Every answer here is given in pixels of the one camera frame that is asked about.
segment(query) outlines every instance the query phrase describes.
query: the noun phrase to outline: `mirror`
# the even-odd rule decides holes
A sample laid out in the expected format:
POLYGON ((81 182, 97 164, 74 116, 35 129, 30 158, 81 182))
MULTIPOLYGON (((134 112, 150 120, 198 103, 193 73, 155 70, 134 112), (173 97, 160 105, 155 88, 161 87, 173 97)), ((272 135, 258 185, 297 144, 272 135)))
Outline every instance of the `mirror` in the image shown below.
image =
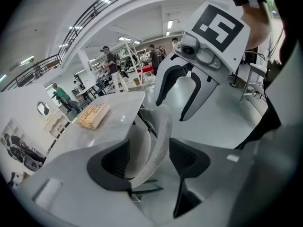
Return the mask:
POLYGON ((49 106, 44 102, 39 102, 37 109, 42 116, 47 116, 49 114, 49 106))

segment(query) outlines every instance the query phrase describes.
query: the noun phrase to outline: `railing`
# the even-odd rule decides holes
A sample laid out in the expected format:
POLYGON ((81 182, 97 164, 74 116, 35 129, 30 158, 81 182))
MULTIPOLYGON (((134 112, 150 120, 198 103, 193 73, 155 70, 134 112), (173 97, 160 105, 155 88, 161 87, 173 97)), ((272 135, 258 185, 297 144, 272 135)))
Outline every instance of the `railing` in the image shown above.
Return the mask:
POLYGON ((43 76, 49 70, 57 68, 61 65, 61 62, 68 52, 68 49, 74 42, 74 40, 81 33, 83 28, 92 21, 99 13, 105 10, 111 4, 119 0, 108 0, 110 3, 106 3, 102 0, 95 1, 90 5, 85 12, 77 19, 77 21, 72 26, 72 29, 68 32, 65 37, 62 47, 59 49, 58 54, 53 55, 43 61, 38 62, 34 66, 28 68, 26 71, 18 75, 14 80, 12 80, 5 88, 2 90, 9 90, 11 88, 23 87, 33 83, 35 80, 43 76))
POLYGON ((67 36, 65 37, 62 45, 63 47, 60 48, 58 54, 59 57, 63 59, 66 55, 68 49, 70 48, 71 44, 74 40, 78 37, 81 33, 83 28, 92 21, 100 12, 105 10, 111 4, 119 1, 119 0, 109 0, 110 3, 106 3, 102 0, 95 1, 92 5, 90 5, 86 11, 77 19, 77 21, 72 26, 73 29, 69 31, 67 36))
POLYGON ((53 55, 49 58, 46 58, 19 74, 2 89, 2 92, 5 90, 30 85, 38 78, 42 77, 45 73, 54 68, 57 68, 60 65, 61 61, 59 55, 53 55))

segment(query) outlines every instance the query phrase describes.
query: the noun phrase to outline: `gray floor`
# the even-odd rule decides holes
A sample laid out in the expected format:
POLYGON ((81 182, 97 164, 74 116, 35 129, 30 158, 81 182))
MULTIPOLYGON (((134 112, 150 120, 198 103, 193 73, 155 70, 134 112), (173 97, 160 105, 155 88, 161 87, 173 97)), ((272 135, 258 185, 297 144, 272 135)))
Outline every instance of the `gray floor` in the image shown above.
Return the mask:
MULTIPOLYGON (((242 91, 225 84, 216 88, 190 120, 179 122, 182 109, 194 86, 191 78, 179 78, 163 102, 172 111, 172 137, 217 147, 235 148, 260 121, 261 115, 251 102, 246 99, 242 103, 239 102, 242 91)), ((155 108, 153 88, 150 87, 145 92, 144 106, 155 108)), ((139 118, 136 123, 144 126, 139 118)), ((138 207, 155 224, 162 224, 173 219, 179 188, 179 176, 168 154, 152 178, 156 178, 158 185, 164 190, 144 195, 138 207)))

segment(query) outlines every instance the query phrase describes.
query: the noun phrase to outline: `red object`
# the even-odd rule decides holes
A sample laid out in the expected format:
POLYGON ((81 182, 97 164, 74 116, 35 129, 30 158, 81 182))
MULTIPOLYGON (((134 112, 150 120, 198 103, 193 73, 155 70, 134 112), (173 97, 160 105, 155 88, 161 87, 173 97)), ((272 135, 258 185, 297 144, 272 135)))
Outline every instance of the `red object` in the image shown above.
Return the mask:
POLYGON ((143 73, 150 72, 153 70, 152 65, 147 65, 142 67, 143 73))

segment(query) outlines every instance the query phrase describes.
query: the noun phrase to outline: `white pants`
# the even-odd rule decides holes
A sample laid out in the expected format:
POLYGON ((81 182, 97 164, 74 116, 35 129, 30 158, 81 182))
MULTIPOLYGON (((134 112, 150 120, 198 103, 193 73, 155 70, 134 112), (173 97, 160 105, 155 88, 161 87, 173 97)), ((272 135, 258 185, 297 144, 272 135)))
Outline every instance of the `white pants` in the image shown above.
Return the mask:
POLYGON ((122 87, 123 87, 123 91, 124 92, 128 92, 128 87, 127 87, 127 84, 126 82, 124 81, 123 77, 121 76, 120 72, 117 71, 115 73, 112 73, 112 79, 113 79, 113 82, 114 82, 114 85, 115 85, 115 92, 116 93, 119 93, 120 90, 119 90, 119 84, 118 84, 118 79, 119 81, 121 82, 122 84, 122 87))

